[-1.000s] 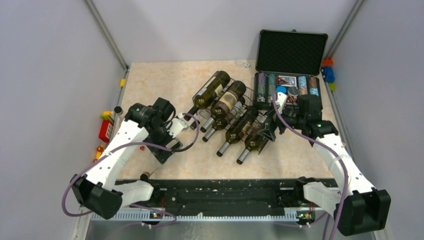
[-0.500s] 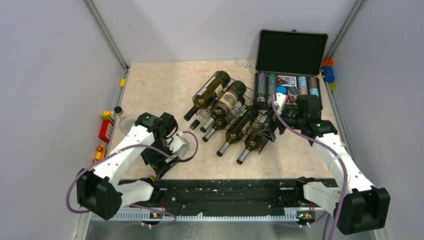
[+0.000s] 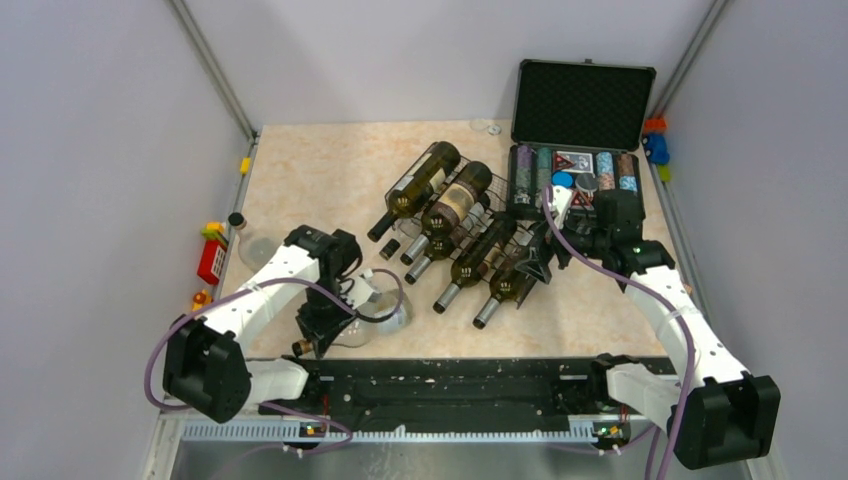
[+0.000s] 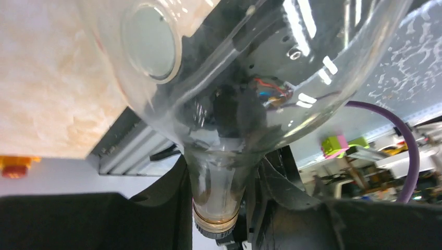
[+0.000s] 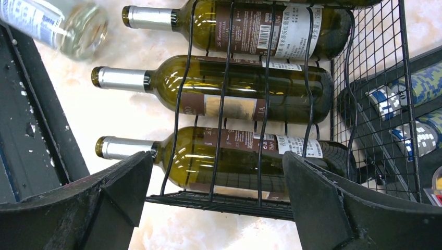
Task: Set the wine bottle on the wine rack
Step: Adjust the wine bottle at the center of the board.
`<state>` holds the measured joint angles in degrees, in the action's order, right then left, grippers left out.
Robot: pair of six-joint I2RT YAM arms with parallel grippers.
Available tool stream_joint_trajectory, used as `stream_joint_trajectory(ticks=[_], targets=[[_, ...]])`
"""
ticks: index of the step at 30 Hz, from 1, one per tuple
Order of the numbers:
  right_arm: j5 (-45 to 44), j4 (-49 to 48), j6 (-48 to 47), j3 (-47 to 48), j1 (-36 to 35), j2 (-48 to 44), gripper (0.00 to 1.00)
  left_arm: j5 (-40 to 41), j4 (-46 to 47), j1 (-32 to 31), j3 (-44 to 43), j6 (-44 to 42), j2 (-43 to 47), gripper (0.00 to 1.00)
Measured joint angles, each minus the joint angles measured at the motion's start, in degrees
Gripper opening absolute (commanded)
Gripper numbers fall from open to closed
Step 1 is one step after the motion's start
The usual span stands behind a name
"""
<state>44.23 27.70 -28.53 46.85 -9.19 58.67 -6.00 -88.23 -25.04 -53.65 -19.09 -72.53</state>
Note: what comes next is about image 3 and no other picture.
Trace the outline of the green wine bottle front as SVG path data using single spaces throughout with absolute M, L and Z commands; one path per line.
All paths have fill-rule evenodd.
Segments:
M 412 266 L 404 275 L 406 283 L 414 285 L 433 262 L 448 259 L 461 243 L 462 236 L 456 235 L 431 241 L 421 256 L 412 263 Z

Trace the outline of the dark bottle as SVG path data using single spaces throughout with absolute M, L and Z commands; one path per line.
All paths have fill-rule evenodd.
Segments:
M 378 242 L 397 220 L 419 213 L 460 161 L 461 155 L 452 143 L 431 144 L 387 194 L 386 213 L 367 232 L 368 239 Z

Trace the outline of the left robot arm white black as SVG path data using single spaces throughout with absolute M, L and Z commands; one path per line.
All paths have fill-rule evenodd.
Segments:
M 301 332 L 294 356 L 322 357 L 369 299 L 357 280 L 344 294 L 343 274 L 360 264 L 355 236 L 307 225 L 292 231 L 274 256 L 238 291 L 179 317 L 160 346 L 164 392 L 222 424 L 247 406 L 283 400 L 297 413 L 319 404 L 320 386 L 295 360 L 249 360 L 246 352 L 265 327 L 299 294 L 295 322 Z

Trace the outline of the black wire wine rack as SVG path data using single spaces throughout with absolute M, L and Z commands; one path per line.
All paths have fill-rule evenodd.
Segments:
M 464 160 L 447 141 L 435 142 L 387 193 L 388 211 L 368 233 L 376 241 L 398 219 L 418 222 L 419 233 L 401 255 L 409 268 L 404 279 L 413 285 L 433 263 L 451 261 L 449 282 L 433 304 L 438 314 L 486 276 L 492 278 L 491 294 L 479 324 L 523 292 L 519 265 L 528 261 L 531 248 L 514 238 L 517 213 L 491 209 L 488 189 L 494 178 L 486 164 Z

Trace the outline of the green wine bottle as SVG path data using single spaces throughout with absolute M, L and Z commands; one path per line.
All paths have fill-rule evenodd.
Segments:
M 401 254 L 403 265 L 411 265 L 436 240 L 447 238 L 480 202 L 491 185 L 493 174 L 480 162 L 467 163 L 421 218 L 421 233 Z
M 421 256 L 412 263 L 412 266 L 404 275 L 406 283 L 414 285 L 433 262 L 448 259 L 461 243 L 462 236 L 456 235 L 431 241 Z
M 529 292 L 538 282 L 528 275 L 516 270 L 515 266 L 518 256 L 524 245 L 531 240 L 544 238 L 546 240 L 546 228 L 536 224 L 518 240 L 517 245 L 507 254 L 489 281 L 489 298 L 472 321 L 477 329 L 484 329 L 492 319 L 498 308 L 508 302 L 514 302 L 520 307 Z
M 518 221 L 509 213 L 495 212 L 469 247 L 453 262 L 451 282 L 433 304 L 443 314 L 464 289 L 477 285 L 488 274 L 517 231 Z

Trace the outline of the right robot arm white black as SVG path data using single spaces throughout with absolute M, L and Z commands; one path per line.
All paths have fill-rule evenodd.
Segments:
M 612 412 L 634 408 L 667 437 L 657 475 L 672 459 L 689 470 L 767 456 L 781 392 L 768 375 L 755 376 L 724 345 L 687 293 L 666 247 L 647 240 L 641 202 L 628 190 L 594 196 L 595 220 L 585 232 L 568 227 L 576 193 L 541 192 L 546 245 L 566 267 L 578 260 L 614 279 L 647 319 L 679 381 L 673 384 L 635 359 L 605 356 L 586 385 L 589 404 Z

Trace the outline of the green wine bottle back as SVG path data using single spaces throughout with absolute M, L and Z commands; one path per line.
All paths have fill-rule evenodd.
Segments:
M 498 308 L 508 302 L 514 302 L 520 307 L 529 292 L 538 282 L 528 275 L 516 270 L 515 266 L 518 256 L 524 245 L 531 240 L 544 238 L 546 240 L 546 228 L 536 224 L 518 240 L 517 245 L 507 254 L 489 281 L 489 298 L 472 321 L 477 329 L 484 329 L 492 319 Z

